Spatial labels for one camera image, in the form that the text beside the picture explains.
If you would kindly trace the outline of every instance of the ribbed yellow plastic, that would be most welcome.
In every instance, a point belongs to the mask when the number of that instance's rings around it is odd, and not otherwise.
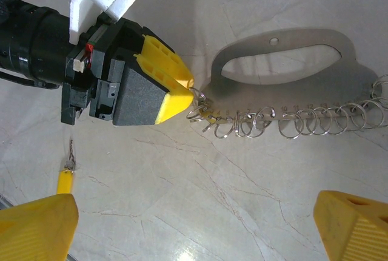
[[[194,78],[177,54],[157,38],[145,36],[142,51],[135,57],[144,73],[169,90],[155,124],[168,120],[190,106],[194,96],[189,87],[194,85]]]
[[[78,223],[71,194],[0,211],[0,260],[64,261]]]
[[[314,219],[330,261],[387,261],[388,204],[321,191]]]

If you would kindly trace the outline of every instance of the stainless steel plate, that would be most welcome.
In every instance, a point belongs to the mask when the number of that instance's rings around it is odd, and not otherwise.
[[[232,59],[257,56],[303,47],[326,45],[336,49],[341,59],[328,68],[298,81],[255,85],[240,83],[221,75],[222,68]],[[257,112],[263,107],[275,109],[280,120],[284,112],[301,109],[340,106],[370,98],[377,75],[356,60],[351,40],[340,32],[328,29],[288,29],[264,33],[242,39],[227,46],[216,56],[212,78],[203,90],[212,101],[212,115],[223,117],[243,112]]]

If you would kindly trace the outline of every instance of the marble floor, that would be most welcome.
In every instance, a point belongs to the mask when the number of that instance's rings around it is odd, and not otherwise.
[[[26,1],[69,14],[69,0]],[[289,27],[345,33],[358,61],[384,75],[387,16],[388,0],[137,0],[125,17],[170,44],[202,87],[221,48]],[[218,140],[185,114],[114,127],[87,112],[66,126],[61,90],[6,81],[0,105],[0,192],[14,205],[55,193],[73,137],[79,261],[323,261],[319,191],[388,202],[387,129],[290,141],[273,125],[255,140]]]

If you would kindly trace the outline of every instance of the plate hole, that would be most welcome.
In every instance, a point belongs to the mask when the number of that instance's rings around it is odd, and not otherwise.
[[[333,47],[305,47],[233,59],[222,69],[222,76],[256,85],[288,83],[314,75],[340,59]]]
[[[358,200],[358,199],[348,198],[348,201],[350,201],[354,205],[369,205],[369,203],[362,202],[361,200]]]
[[[277,46],[278,44],[279,44],[279,39],[278,38],[271,38],[270,40],[269,40],[269,44],[271,45],[271,46]]]

